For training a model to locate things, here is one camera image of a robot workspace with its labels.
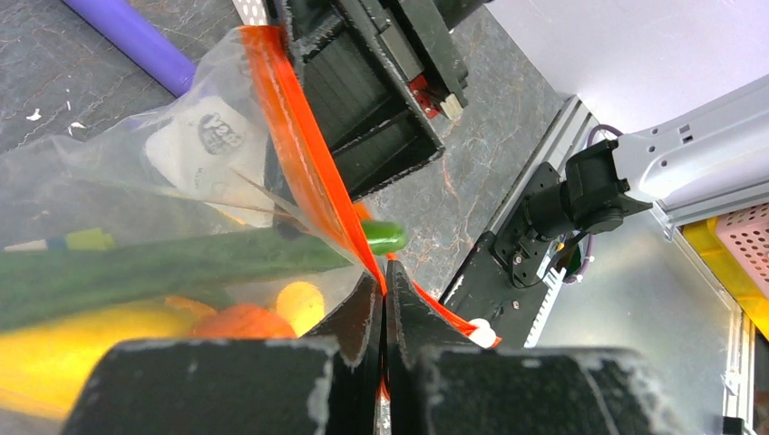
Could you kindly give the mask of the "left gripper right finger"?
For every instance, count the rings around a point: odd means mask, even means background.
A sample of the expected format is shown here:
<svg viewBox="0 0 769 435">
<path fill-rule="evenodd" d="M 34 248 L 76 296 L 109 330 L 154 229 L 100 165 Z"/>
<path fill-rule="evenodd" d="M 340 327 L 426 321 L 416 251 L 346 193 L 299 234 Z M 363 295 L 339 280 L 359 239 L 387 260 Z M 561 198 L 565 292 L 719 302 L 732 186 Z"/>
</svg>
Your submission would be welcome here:
<svg viewBox="0 0 769 435">
<path fill-rule="evenodd" d="M 658 434 L 641 358 L 620 349 L 485 349 L 444 320 L 404 267 L 385 272 L 395 434 Z"/>
</svg>

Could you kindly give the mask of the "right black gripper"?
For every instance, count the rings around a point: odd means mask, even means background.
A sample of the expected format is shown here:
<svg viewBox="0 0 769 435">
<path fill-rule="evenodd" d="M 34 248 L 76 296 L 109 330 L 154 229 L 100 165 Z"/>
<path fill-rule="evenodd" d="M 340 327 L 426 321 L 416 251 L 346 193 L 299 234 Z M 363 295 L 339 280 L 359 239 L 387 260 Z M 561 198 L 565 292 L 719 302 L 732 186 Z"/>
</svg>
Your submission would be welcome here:
<svg viewBox="0 0 769 435">
<path fill-rule="evenodd" d="M 431 121 L 468 105 L 453 29 L 478 1 L 268 1 L 316 123 L 353 200 L 437 160 Z"/>
</svg>

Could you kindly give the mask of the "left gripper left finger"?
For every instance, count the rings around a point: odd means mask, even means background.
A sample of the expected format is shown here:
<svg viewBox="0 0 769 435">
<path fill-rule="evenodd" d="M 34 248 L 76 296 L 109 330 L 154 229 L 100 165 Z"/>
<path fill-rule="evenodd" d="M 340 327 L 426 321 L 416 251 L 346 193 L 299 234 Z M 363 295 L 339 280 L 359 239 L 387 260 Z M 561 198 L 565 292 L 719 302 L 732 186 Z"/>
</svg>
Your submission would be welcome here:
<svg viewBox="0 0 769 435">
<path fill-rule="evenodd" d="M 65 434 L 374 434 L 383 298 L 362 275 L 298 339 L 122 342 L 99 361 Z"/>
</svg>

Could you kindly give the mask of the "orange pumpkin toy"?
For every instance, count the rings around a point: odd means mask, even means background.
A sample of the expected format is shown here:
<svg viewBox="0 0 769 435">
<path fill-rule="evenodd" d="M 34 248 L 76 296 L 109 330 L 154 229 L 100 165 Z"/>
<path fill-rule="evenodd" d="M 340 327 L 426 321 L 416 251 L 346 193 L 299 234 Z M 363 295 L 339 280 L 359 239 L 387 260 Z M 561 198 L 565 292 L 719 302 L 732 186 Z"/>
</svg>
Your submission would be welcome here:
<svg viewBox="0 0 769 435">
<path fill-rule="evenodd" d="M 295 339 L 292 326 L 255 304 L 236 304 L 197 322 L 191 333 L 200 338 Z"/>
</svg>

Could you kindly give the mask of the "clear zip bag orange zipper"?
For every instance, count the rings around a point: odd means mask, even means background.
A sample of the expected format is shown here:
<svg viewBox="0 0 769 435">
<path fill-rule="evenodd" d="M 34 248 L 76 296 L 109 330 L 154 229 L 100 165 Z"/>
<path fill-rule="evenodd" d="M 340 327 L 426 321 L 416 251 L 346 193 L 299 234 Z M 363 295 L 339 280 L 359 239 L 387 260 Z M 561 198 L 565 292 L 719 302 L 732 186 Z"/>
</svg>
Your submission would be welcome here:
<svg viewBox="0 0 769 435">
<path fill-rule="evenodd" d="M 1 255 L 69 250 L 68 233 L 95 227 L 115 248 L 287 227 L 361 254 L 366 221 L 375 220 L 348 196 L 274 26 L 230 31 L 168 105 L 86 141 L 52 135 L 1 157 Z M 362 267 L 129 303 L 213 311 L 198 322 L 239 304 L 277 314 L 280 291 L 301 281 L 318 288 L 327 314 L 401 249 Z"/>
</svg>

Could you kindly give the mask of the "long green cucumber toy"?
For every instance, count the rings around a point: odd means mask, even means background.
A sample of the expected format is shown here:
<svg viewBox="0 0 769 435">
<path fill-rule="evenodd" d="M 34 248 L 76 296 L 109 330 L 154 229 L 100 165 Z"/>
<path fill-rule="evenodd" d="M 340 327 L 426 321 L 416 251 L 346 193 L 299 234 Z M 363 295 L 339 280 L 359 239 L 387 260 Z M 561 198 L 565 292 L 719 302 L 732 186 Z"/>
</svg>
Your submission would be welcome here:
<svg viewBox="0 0 769 435">
<path fill-rule="evenodd" d="M 188 237 L 107 250 L 1 255 L 1 330 L 9 332 L 110 305 L 194 295 L 229 285 L 362 267 L 401 249 L 404 229 L 366 221 L 363 253 L 287 227 Z"/>
</svg>

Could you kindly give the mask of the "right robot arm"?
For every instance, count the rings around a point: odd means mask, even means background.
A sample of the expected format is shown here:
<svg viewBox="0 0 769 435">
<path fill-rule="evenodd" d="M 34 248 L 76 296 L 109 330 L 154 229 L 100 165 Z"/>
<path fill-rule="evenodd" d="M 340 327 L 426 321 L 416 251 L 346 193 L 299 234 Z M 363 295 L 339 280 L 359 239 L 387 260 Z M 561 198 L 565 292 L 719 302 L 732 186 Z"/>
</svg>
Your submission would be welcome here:
<svg viewBox="0 0 769 435">
<path fill-rule="evenodd" d="M 342 96 L 383 87 L 403 113 L 462 115 L 468 75 L 449 32 L 476 1 L 266 1 L 294 68 L 318 64 L 335 80 L 333 115 L 364 122 Z M 768 153 L 768 81 L 761 78 L 651 130 L 603 140 L 570 157 L 564 180 L 525 197 L 503 221 L 505 240 L 600 234 L 720 169 Z"/>
</svg>

